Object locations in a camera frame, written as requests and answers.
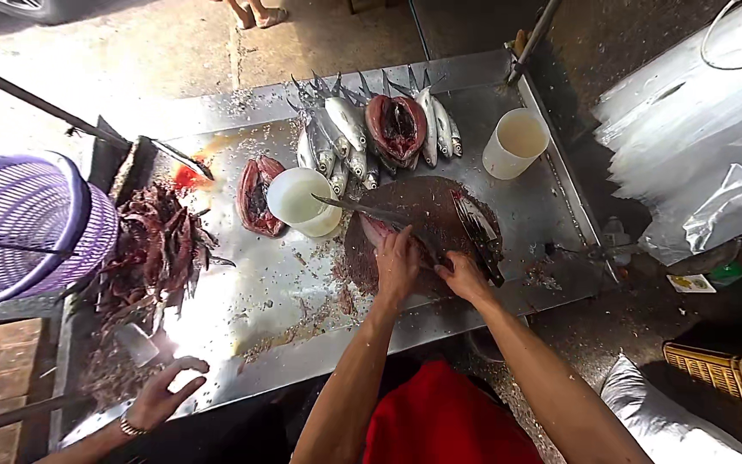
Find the metal table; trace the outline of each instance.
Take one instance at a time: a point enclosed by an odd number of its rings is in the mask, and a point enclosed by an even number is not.
[[[559,258],[546,269],[561,290],[524,285],[528,267],[545,258],[545,243],[581,249],[597,244],[598,237],[556,135],[547,153],[516,179],[495,179],[482,167],[482,149],[506,111],[526,106],[541,111],[547,119],[528,76],[514,88],[503,84],[512,58],[510,52],[496,50],[412,65],[418,76],[427,67],[432,82],[437,82],[433,93],[458,122],[464,154],[461,159],[440,157],[434,169],[420,162],[417,171],[402,170],[397,178],[450,177],[490,206],[505,242],[506,259],[500,270],[506,283],[497,294],[507,311],[529,314],[595,295],[603,273],[611,269],[607,263],[604,269],[579,259]],[[385,71],[393,81],[407,82],[405,66]],[[373,70],[365,76],[372,90],[380,92],[381,73]],[[355,89],[359,76],[346,74],[343,83]],[[212,267],[202,272],[195,297],[183,301],[181,316],[176,317],[176,310],[166,314],[165,329],[180,344],[176,354],[191,354],[211,365],[209,381],[176,416],[330,372],[353,336],[351,329],[370,305],[371,298],[357,294],[353,284],[349,289],[354,292],[357,314],[343,314],[331,305],[342,285],[331,275],[334,259],[344,252],[333,239],[341,228],[324,238],[307,238],[294,230],[276,239],[259,237],[242,228],[232,206],[239,173],[249,156],[267,153],[286,168],[296,164],[297,132],[290,123],[296,114],[285,101],[287,97],[297,103],[292,88],[287,83],[277,84],[155,107],[123,108],[106,115],[126,136],[152,134],[185,153],[202,150],[213,156],[211,167],[219,178],[210,190],[192,195],[190,202],[197,210],[210,206],[211,212],[203,219],[221,241],[214,253],[232,259],[237,267]],[[383,182],[391,181],[383,174]],[[394,328],[389,353],[484,325],[479,314],[459,299],[412,297],[406,306],[408,310]],[[76,332],[73,327],[65,330]],[[60,353],[75,343],[64,333],[62,339],[67,347],[60,347]],[[57,394],[69,388],[67,380],[76,369],[66,366],[62,371]],[[177,377],[177,382],[191,377]],[[62,446],[107,424],[127,406],[90,415],[67,435]]]

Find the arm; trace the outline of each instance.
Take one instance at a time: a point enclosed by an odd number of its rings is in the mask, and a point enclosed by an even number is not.
[[[139,398],[128,409],[128,424],[143,430],[153,430],[173,415],[176,408],[188,396],[193,395],[204,383],[205,377],[196,377],[177,393],[170,393],[167,387],[176,375],[185,369],[195,369],[201,373],[208,372],[208,364],[195,357],[181,357],[164,371],[152,377],[139,393]],[[83,438],[60,452],[55,452],[40,459],[40,464],[85,464],[97,462],[111,450],[134,439],[122,432],[119,420],[114,420],[98,432]]]
[[[379,292],[316,399],[292,464],[356,462],[377,404],[398,305],[420,271],[418,251],[408,244],[410,233],[408,226],[399,235],[389,235],[377,250]]]
[[[651,463],[603,400],[534,332],[504,311],[477,265],[449,252],[437,273],[482,314],[537,420],[570,463]]]

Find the plastic cup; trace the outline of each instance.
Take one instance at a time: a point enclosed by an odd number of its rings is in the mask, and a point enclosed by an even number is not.
[[[323,174],[308,168],[291,168],[274,177],[265,197],[271,214],[309,237],[321,237],[340,223],[342,209],[325,205],[312,193],[336,199]]]
[[[546,121],[536,111],[511,110],[497,122],[482,151],[482,165],[498,179],[513,179],[546,151],[550,140]]]

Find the purple colander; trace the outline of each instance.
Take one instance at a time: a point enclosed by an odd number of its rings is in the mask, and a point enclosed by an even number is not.
[[[57,290],[88,274],[113,248],[118,225],[110,198],[65,156],[0,156],[0,247],[20,248],[0,248],[0,302]]]

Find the red shirt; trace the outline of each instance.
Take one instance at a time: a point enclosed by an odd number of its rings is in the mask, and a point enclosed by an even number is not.
[[[514,417],[445,361],[423,365],[379,402],[363,462],[542,464]]]

